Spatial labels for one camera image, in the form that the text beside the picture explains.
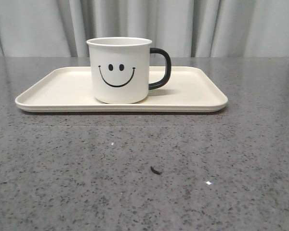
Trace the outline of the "white smiley mug black handle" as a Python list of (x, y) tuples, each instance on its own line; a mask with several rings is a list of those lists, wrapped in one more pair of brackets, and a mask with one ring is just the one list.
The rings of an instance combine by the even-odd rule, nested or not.
[[(86, 41), (89, 47), (94, 97), (104, 103), (136, 103), (150, 90), (168, 83), (171, 58), (160, 48), (152, 48), (146, 38), (106, 37)], [(150, 54), (165, 59), (165, 74), (149, 83)]]

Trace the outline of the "small black debris scrap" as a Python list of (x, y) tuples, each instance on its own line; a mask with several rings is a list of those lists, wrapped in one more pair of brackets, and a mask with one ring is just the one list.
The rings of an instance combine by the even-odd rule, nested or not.
[(161, 175), (161, 174), (162, 174), (162, 171), (158, 171), (158, 170), (154, 169), (153, 166), (151, 166), (150, 169), (151, 169), (151, 171), (152, 171), (154, 174), (156, 174), (156, 175)]

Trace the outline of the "cream rectangular tray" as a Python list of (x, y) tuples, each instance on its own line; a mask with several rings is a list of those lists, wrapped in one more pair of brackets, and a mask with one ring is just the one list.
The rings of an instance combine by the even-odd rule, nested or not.
[(50, 72), (16, 97), (27, 112), (186, 112), (205, 113), (223, 109), (224, 93), (201, 70), (174, 66), (169, 82), (151, 90), (147, 98), (132, 104), (106, 104), (93, 96), (88, 66), (64, 67)]

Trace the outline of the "grey curtain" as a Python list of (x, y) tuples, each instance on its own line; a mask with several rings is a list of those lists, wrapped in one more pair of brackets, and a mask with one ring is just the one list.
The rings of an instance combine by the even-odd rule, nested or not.
[(171, 57), (289, 57), (289, 0), (0, 0), (0, 57), (87, 57), (99, 37)]

